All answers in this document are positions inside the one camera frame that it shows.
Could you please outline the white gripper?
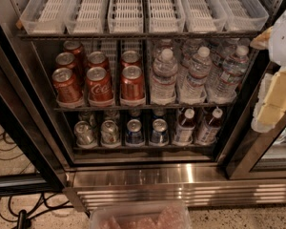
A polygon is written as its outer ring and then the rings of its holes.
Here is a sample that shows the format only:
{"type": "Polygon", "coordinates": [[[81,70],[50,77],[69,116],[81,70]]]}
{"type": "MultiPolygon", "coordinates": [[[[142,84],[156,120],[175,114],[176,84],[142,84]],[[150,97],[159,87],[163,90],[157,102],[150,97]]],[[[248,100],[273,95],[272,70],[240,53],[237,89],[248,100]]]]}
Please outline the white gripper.
{"type": "MultiPolygon", "coordinates": [[[[257,50],[269,51],[272,62],[286,67],[286,10],[268,28],[255,37],[250,46],[257,50]]],[[[275,126],[286,112],[286,68],[281,68],[271,79],[271,84],[263,99],[257,120],[264,125],[275,126]]]]}

